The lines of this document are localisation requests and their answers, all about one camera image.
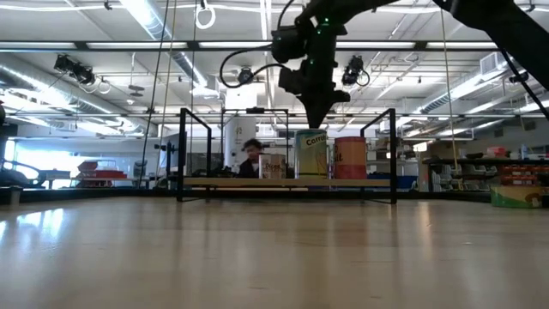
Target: person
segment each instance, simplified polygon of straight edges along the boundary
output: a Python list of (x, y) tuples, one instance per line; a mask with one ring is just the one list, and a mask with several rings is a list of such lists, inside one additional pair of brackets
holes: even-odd
[(263, 151), (263, 145), (252, 138), (248, 142), (244, 143), (242, 151), (245, 151), (248, 155), (248, 160), (244, 161), (240, 165), (240, 171), (238, 172), (239, 178), (246, 179), (259, 179), (259, 155)]

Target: ceiling light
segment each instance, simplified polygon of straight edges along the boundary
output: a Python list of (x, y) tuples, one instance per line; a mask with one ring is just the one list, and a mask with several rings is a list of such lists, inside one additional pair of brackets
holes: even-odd
[(495, 124), (499, 124), (501, 123), (503, 120), (496, 120), (496, 121), (492, 121), (492, 122), (489, 122), (487, 124), (481, 124), (479, 125), (478, 127), (475, 127), (475, 129), (484, 129), (484, 128), (487, 128), (489, 126), (492, 126), (492, 125), (495, 125)]
[[(486, 49), (486, 48), (498, 48), (496, 43), (493, 42), (446, 42), (446, 48), (453, 49)], [(444, 42), (429, 42), (427, 43), (427, 49), (444, 48)]]
[[(160, 42), (90, 42), (86, 43), (89, 49), (159, 49)], [(164, 42), (162, 49), (187, 48), (185, 42)]]
[(0, 42), (0, 50), (19, 51), (32, 49), (47, 49), (47, 50), (67, 50), (76, 49), (75, 43), (71, 42)]
[(36, 124), (36, 125), (42, 125), (42, 126), (50, 126), (46, 121), (42, 119), (38, 119), (36, 117), (16, 117), (16, 116), (8, 116), (10, 119), (15, 119), (23, 122), (27, 122), (29, 124)]
[(460, 133), (463, 133), (465, 131), (467, 131), (468, 129), (454, 129), (454, 131), (452, 130), (446, 130), (446, 131), (443, 131), (443, 132), (440, 132), (438, 133), (440, 136), (451, 136), (451, 135), (457, 135), (457, 134), (460, 134)]
[(413, 131), (410, 131), (408, 134), (406, 134), (407, 137), (412, 137), (412, 136), (417, 136), (421, 134), (421, 130), (413, 130)]
[(372, 41), (340, 41), (336, 44), (337, 48), (401, 48), (412, 49), (415, 47), (414, 42), (372, 42)]
[(210, 41), (200, 42), (201, 48), (254, 48), (270, 45), (267, 41)]
[[(543, 105), (543, 107), (549, 107), (549, 100), (542, 101), (541, 105)], [(533, 111), (537, 111), (539, 109), (540, 109), (540, 107), (538, 106), (537, 103), (530, 103), (530, 104), (526, 105), (525, 107), (519, 107), (519, 108), (515, 109), (513, 112), (514, 113), (533, 112)]]
[(496, 103), (494, 103), (494, 102), (489, 102), (489, 103), (483, 104), (483, 105), (481, 105), (481, 106), (477, 106), (477, 107), (475, 107), (474, 109), (469, 110), (469, 111), (467, 111), (467, 112), (465, 112), (465, 113), (466, 113), (466, 114), (472, 114), (472, 113), (477, 113), (477, 112), (483, 112), (483, 111), (485, 111), (485, 110), (487, 110), (487, 109), (489, 109), (489, 108), (491, 108), (491, 107), (493, 107), (493, 106), (495, 106), (495, 105), (496, 105)]

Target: ceiling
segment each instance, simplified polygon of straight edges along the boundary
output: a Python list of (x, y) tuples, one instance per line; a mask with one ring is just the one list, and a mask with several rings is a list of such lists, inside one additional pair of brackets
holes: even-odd
[[(528, 4), (528, 1), (516, 1), (520, 4)], [(166, 1), (158, 1), (161, 8), (165, 8)], [(224, 5), (226, 8), (215, 9), (216, 19), (212, 27), (197, 29), (194, 21), (194, 10), (189, 8), (195, 1), (178, 0), (178, 5), (187, 6), (176, 10), (175, 27), (173, 35), (180, 40), (266, 40), (270, 39), (270, 31), (276, 28), (280, 9), (286, 1), (281, 0), (238, 0), (238, 1), (208, 1), (208, 5)], [(549, 0), (534, 1), (540, 7), (549, 7)], [(124, 8), (119, 8), (119, 1), (110, 1), (115, 6), (113, 10), (85, 9), (79, 11), (36, 11), (40, 9), (55, 10), (49, 8), (70, 7), (95, 7), (102, 6), (103, 1), (98, 0), (22, 0), (2, 1), (2, 6), (18, 6), (33, 8), (32, 10), (6, 10), (0, 7), (2, 17), (0, 28), (9, 29), (0, 33), (0, 40), (48, 40), (48, 41), (128, 41), (151, 40), (146, 31), (136, 19)], [(263, 15), (261, 7), (265, 5)], [(357, 15), (347, 24), (349, 35), (344, 39), (371, 39), (371, 40), (443, 40), (441, 15), (435, 11), (432, 13), (415, 14), (410, 9), (434, 8), (434, 4), (427, 0), (406, 0), (390, 5), (394, 11), (379, 10), (377, 13), (366, 12)], [(411, 13), (398, 13), (397, 9), (408, 9)], [(289, 24), (299, 12), (295, 9), (287, 12), (283, 24)], [(529, 13), (545, 29), (549, 28), (549, 13), (533, 11)], [(208, 12), (200, 14), (203, 23), (208, 21)], [(168, 11), (167, 25), (173, 23), (173, 9)], [(490, 40), (484, 33), (464, 27), (454, 20), (451, 15), (444, 13), (445, 38), (447, 40)], [(198, 51), (189, 52), (190, 61), (205, 75), (219, 76), (220, 63), (229, 54), (229, 51)], [(103, 76), (112, 88), (108, 94), (93, 95), (118, 106), (128, 112), (145, 112), (153, 101), (154, 72), (158, 61), (158, 52), (137, 52), (135, 74), (132, 83), (145, 88), (144, 96), (136, 99), (130, 97), (130, 72), (132, 71), (132, 55), (129, 52), (91, 52), (73, 51), (67, 53), (71, 59), (93, 67), (97, 76)], [(42, 69), (54, 76), (61, 76), (53, 69), (57, 53), (54, 52), (20, 52), (15, 54), (19, 59)], [(335, 72), (334, 80), (341, 87), (342, 67), (351, 56), (360, 55), (366, 64), (367, 71), (371, 73), (371, 84), (365, 88), (352, 89), (352, 101), (335, 106), (337, 112), (382, 112), (386, 108), (395, 107), (398, 112), (413, 112), (427, 98), (447, 90), (447, 82), (450, 85), (464, 80), (480, 68), (480, 59), (488, 55), (488, 52), (443, 52), (431, 51), (387, 51), (377, 53), (375, 51), (338, 51), (336, 61), (339, 68)], [(242, 67), (258, 69), (267, 62), (273, 62), (266, 57), (263, 51), (249, 52), (229, 60), (225, 69), (227, 80), (233, 81), (235, 73)], [(177, 112), (182, 106), (193, 105), (195, 112), (219, 111), (222, 97), (204, 98), (190, 94), (190, 79), (184, 75), (181, 69), (172, 63), (171, 77), (168, 79), (168, 65), (170, 58), (160, 54), (159, 83), (154, 96), (156, 111), (162, 111), (166, 101), (166, 112)], [(289, 65), (294, 69), (299, 67), (299, 61), (292, 61)], [(270, 71), (273, 81), (278, 80), (278, 70)], [(266, 79), (267, 71), (260, 74), (261, 80)], [(61, 79), (75, 86), (77, 83), (67, 76)], [(534, 88), (539, 88), (536, 81), (529, 82)], [(255, 84), (254, 89), (258, 93), (258, 105), (268, 106), (268, 97), (264, 82)], [(454, 112), (465, 112), (467, 109), (482, 105), (490, 100), (495, 100), (509, 93), (521, 97), (523, 90), (517, 85), (495, 81), (485, 87), (462, 97), (454, 103)], [(129, 105), (128, 99), (136, 102)], [(275, 88), (273, 108), (289, 108), (291, 112), (303, 112), (304, 108), (290, 94)], [(348, 118), (338, 121), (347, 122)], [(355, 124), (367, 122), (367, 118), (355, 120)]]

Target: yellow can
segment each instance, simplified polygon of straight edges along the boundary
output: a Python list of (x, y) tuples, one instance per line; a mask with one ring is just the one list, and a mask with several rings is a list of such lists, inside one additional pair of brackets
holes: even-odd
[(295, 135), (296, 179), (328, 177), (328, 134), (325, 130), (301, 130)]

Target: ventilation duct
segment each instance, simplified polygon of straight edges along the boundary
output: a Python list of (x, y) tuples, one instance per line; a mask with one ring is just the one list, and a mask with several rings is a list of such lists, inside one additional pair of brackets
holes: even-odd
[[(128, 111), (114, 106), (92, 94), (87, 94), (78, 87), (58, 80), (43, 70), (21, 61), (8, 53), (0, 53), (0, 88), (12, 88), (38, 92), (47, 96), (48, 103), (54, 106), (67, 106), (76, 108), (79, 102), (80, 110), (97, 113), (127, 113)], [(134, 126), (146, 127), (147, 121), (143, 119), (127, 120)], [(152, 126), (151, 134), (156, 134), (156, 126)]]
[(472, 74), (467, 75), (458, 82), (453, 82), (450, 85), (450, 93), (444, 89), (440, 93), (427, 98), (426, 103), (418, 110), (420, 113), (429, 113), (440, 106), (446, 105), (452, 101), (458, 100), (468, 94), (471, 94), (494, 79), (501, 76), (507, 70), (505, 58), (499, 52), (494, 52), (480, 60), (480, 70), (476, 70)]
[[(172, 29), (168, 25), (164, 25), (163, 15), (160, 13), (160, 8), (153, 0), (120, 0), (120, 3), (130, 12), (137, 22), (145, 29), (148, 35), (157, 41), (162, 40), (162, 29), (164, 31), (164, 41), (172, 40)], [(203, 75), (196, 66), (182, 51), (172, 51), (167, 53), (173, 61), (181, 68), (181, 70), (192, 79), (193, 85), (197, 88), (210, 88), (219, 94), (216, 85), (208, 85), (208, 78)]]

